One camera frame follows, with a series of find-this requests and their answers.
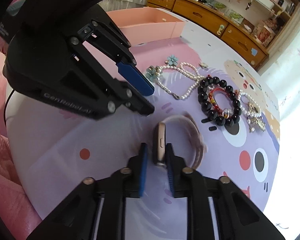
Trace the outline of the pink strap smartwatch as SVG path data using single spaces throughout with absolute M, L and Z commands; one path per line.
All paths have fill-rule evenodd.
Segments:
M 171 115 L 158 122 L 153 130 L 152 161 L 154 165 L 165 166 L 166 146 L 175 143 L 177 152 L 183 153 L 186 163 L 196 170 L 200 167 L 207 145 L 194 118 L 187 112 Z

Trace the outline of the rhinestone leaf hair comb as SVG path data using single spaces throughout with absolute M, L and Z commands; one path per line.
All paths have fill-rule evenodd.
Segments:
M 253 102 L 249 102 L 248 107 L 247 123 L 250 133 L 255 132 L 257 128 L 264 132 L 266 130 L 266 124 L 262 118 L 261 107 Z

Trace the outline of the pink plastic organizer box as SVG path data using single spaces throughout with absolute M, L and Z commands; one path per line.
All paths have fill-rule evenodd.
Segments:
M 132 46 L 170 38 L 178 38 L 185 22 L 166 10 L 143 7 L 107 12 Z

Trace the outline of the cartoon printed table mat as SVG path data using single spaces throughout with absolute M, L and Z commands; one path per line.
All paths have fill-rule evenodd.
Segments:
M 247 91 L 261 106 L 264 132 L 251 132 L 245 116 L 232 128 L 203 123 L 204 114 L 192 92 L 175 100 L 160 88 L 150 96 L 155 112 L 143 117 L 126 107 L 95 121 L 33 100 L 10 88 L 6 109 L 7 134 L 21 184 L 39 217 L 46 217 L 85 177 L 101 179 L 121 168 L 142 142 L 152 144 L 155 125 L 166 117 L 188 113 L 196 122 L 207 153 L 199 171 L 211 178 L 229 176 L 264 209 L 273 185 L 279 157 L 277 100 L 256 72 L 222 41 L 193 23 L 181 37 L 140 44 L 132 48 L 138 66 L 162 65 L 166 57 L 217 76 L 234 89 Z

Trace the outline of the wooden drawer cabinet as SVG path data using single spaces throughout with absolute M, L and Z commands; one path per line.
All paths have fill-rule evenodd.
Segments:
M 146 5 L 173 12 L 206 29 L 258 71 L 269 54 L 246 29 L 215 9 L 194 0 L 147 0 Z

